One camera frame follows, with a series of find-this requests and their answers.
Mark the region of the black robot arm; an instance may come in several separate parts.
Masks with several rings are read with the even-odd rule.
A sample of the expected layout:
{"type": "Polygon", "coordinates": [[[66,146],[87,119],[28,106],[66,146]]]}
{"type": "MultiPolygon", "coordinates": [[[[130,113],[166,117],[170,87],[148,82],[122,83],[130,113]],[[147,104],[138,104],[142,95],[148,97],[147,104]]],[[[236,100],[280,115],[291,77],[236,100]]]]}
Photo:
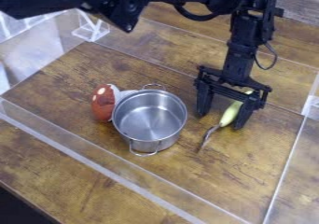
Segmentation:
{"type": "Polygon", "coordinates": [[[16,20],[70,9],[79,9],[130,33],[143,11],[155,4],[171,6],[191,21],[231,17],[231,38],[222,69],[198,68],[198,113],[204,116],[215,95],[239,102],[235,127],[240,129],[254,111],[266,105],[272,88],[251,78],[260,65],[258,48],[268,47],[275,31],[274,19],[284,14],[278,0],[0,0],[0,12],[16,20]]]}

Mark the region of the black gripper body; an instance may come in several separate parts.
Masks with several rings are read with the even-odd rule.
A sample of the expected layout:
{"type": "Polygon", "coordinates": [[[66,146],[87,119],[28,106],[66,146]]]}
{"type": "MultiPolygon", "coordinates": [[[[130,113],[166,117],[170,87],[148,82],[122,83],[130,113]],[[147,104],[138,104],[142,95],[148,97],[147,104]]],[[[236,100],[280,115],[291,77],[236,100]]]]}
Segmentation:
{"type": "Polygon", "coordinates": [[[260,95],[266,105],[268,93],[272,91],[272,88],[251,78],[256,50],[256,46],[250,47],[230,42],[223,69],[218,70],[202,65],[198,68],[195,86],[198,87],[199,83],[206,83],[211,87],[214,94],[219,94],[231,99],[234,99],[238,94],[244,93],[226,87],[226,84],[232,87],[251,88],[254,94],[260,95]]]}

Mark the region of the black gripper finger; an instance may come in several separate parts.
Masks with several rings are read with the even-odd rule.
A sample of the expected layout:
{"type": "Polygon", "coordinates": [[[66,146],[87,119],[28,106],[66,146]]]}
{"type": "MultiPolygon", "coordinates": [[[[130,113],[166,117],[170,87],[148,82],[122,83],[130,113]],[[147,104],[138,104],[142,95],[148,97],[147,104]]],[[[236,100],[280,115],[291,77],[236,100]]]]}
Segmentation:
{"type": "Polygon", "coordinates": [[[255,110],[264,107],[264,101],[259,94],[238,94],[234,99],[242,103],[234,122],[234,128],[242,129],[255,110]]]}
{"type": "Polygon", "coordinates": [[[212,100],[214,100],[214,93],[211,91],[211,87],[206,83],[198,84],[198,114],[203,117],[208,114],[212,100]]]}

